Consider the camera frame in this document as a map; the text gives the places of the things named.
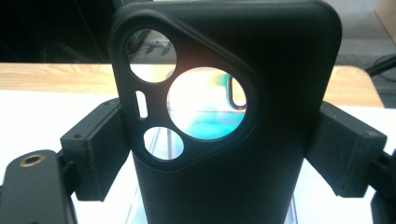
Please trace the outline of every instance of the wooden table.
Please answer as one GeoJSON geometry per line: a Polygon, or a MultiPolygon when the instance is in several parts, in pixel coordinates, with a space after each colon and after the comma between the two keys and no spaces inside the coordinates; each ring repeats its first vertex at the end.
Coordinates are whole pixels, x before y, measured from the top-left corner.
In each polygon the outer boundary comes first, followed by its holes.
{"type": "MultiPolygon", "coordinates": [[[[117,94],[110,64],[0,63],[0,90],[117,94]]],[[[352,66],[334,67],[324,100],[383,107],[368,74],[352,66]]]]}

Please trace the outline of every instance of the white surface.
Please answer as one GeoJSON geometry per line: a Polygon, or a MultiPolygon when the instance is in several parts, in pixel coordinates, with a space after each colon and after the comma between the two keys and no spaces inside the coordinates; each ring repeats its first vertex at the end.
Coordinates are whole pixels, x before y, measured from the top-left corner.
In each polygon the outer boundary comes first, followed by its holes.
{"type": "MultiPolygon", "coordinates": [[[[60,137],[109,95],[0,91],[0,183],[15,158],[39,149],[61,149],[60,137]]],[[[343,107],[389,136],[386,151],[396,148],[396,110],[343,107]]],[[[104,203],[76,202],[78,222],[125,223],[134,200],[136,177],[132,160],[122,167],[104,203]]],[[[300,224],[372,223],[370,189],[364,199],[334,196],[322,177],[305,162],[295,190],[300,224]]]]}

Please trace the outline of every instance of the black phone case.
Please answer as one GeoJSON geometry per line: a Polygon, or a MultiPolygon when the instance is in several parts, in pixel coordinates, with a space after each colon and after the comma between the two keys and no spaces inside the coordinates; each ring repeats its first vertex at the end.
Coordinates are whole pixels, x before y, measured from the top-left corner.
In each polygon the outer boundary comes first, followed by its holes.
{"type": "Polygon", "coordinates": [[[321,1],[122,7],[108,46],[148,223],[283,223],[340,41],[341,22],[321,1]],[[143,29],[175,47],[176,69],[163,82],[130,69],[126,46],[143,29]],[[183,133],[166,107],[175,79],[203,66],[232,74],[247,101],[241,124],[214,140],[183,133]],[[144,119],[136,91],[146,95],[144,119]],[[148,153],[143,135],[151,127],[177,133],[183,153],[170,161],[148,153]]]}

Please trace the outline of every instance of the brass insert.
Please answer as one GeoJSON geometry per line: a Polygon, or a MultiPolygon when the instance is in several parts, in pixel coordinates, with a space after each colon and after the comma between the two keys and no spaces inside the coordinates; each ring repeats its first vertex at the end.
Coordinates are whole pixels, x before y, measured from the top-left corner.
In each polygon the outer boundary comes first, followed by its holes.
{"type": "Polygon", "coordinates": [[[46,159],[46,156],[44,156],[44,155],[40,155],[40,154],[31,155],[31,156],[24,158],[21,161],[20,167],[34,166],[34,165],[42,162],[44,159],[46,159]]]}

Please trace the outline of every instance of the circular camera hole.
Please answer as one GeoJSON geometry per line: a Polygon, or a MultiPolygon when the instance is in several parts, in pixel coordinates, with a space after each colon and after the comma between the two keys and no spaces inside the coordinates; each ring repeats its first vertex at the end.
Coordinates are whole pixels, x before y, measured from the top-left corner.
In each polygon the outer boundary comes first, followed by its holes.
{"type": "Polygon", "coordinates": [[[154,157],[170,161],[183,153],[184,144],[180,136],[164,127],[148,129],[144,134],[145,148],[154,157]]]}
{"type": "Polygon", "coordinates": [[[235,78],[199,67],[181,74],[168,92],[168,112],[187,135],[204,140],[233,132],[246,112],[246,96],[235,78]]]}
{"type": "Polygon", "coordinates": [[[158,31],[137,31],[130,37],[126,51],[132,72],[144,81],[162,82],[175,71],[175,48],[172,42],[158,31]]]}

